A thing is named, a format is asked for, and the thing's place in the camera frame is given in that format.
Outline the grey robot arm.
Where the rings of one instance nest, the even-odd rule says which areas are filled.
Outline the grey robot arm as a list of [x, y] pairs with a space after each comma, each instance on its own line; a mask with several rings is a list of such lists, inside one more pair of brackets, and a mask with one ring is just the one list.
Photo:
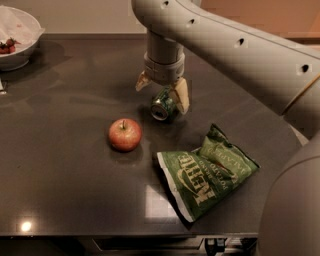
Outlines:
[[256, 256], [320, 255], [320, 55], [303, 45], [211, 14], [191, 0], [131, 0], [148, 35], [136, 87], [170, 85], [182, 111], [189, 49], [281, 116], [308, 142], [267, 197]]

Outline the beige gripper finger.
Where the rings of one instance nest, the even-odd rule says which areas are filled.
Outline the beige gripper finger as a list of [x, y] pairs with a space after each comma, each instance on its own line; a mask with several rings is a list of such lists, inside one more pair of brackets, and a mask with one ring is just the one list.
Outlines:
[[184, 78], [179, 79], [171, 86], [171, 98], [176, 104], [177, 109], [183, 115], [188, 112], [190, 103], [188, 86]]
[[142, 71], [138, 77], [135, 89], [137, 92], [141, 91], [144, 87], [148, 86], [151, 83], [151, 78], [145, 71]]

